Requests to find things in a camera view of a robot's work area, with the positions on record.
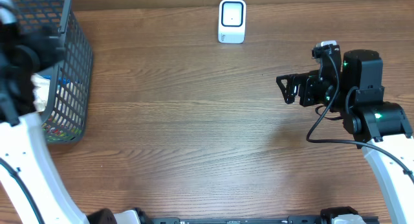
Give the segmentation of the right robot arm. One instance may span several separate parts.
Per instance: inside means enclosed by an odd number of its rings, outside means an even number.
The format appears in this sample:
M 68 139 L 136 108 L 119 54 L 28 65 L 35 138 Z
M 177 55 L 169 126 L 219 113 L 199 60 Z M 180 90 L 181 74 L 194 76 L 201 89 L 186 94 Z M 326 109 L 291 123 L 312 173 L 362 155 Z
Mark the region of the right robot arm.
M 413 222 L 413 128 L 404 109 L 384 101 L 383 61 L 373 50 L 345 53 L 335 41 L 312 49 L 317 70 L 278 76 L 284 101 L 300 98 L 303 107 L 324 109 L 308 131 L 306 140 L 316 144 L 352 144 L 363 151 L 393 223 Z M 311 137 L 326 113 L 339 113 L 351 140 Z

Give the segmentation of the green gummy candy bag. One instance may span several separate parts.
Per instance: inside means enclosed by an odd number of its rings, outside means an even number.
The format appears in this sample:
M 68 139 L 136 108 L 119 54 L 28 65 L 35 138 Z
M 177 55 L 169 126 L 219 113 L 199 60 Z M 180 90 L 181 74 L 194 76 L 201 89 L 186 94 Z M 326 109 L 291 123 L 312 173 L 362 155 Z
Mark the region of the green gummy candy bag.
M 43 123 L 42 129 L 48 143 L 70 143 L 81 137 L 82 130 L 71 123 L 59 125 L 56 123 Z

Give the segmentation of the blue cookie pack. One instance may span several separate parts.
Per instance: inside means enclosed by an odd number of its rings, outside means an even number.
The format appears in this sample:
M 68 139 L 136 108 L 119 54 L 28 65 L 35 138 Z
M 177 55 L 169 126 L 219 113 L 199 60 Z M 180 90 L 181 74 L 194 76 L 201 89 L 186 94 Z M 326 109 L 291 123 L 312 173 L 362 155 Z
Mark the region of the blue cookie pack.
M 59 89 L 61 86 L 68 87 L 68 88 L 73 88 L 73 87 L 79 87 L 79 86 L 82 85 L 82 83 L 80 83 L 79 80 L 72 81 L 69 78 L 62 78 L 61 76 L 59 76 L 57 78 L 53 78 L 53 77 L 51 77 L 51 75 L 42 75 L 41 77 L 50 82 L 50 85 L 49 85 L 50 87 L 55 85 L 56 89 Z

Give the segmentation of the beige snack bag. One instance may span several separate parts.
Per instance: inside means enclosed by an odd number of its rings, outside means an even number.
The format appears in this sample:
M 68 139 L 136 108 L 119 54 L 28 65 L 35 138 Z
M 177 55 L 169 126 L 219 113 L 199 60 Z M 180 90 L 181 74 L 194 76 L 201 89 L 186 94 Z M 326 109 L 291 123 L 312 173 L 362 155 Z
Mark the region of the beige snack bag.
M 46 109 L 49 98 L 50 80 L 38 74 L 33 74 L 31 82 L 34 84 L 34 106 L 37 112 L 43 112 Z

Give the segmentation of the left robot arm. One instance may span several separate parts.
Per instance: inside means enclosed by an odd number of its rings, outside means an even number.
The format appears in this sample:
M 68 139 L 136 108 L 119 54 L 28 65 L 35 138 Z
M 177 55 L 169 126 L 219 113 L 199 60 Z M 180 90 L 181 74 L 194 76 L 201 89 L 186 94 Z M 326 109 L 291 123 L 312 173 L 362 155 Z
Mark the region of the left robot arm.
M 86 127 L 93 52 L 71 0 L 1 0 L 1 184 L 23 223 L 141 223 L 136 209 L 84 214 L 47 148 Z

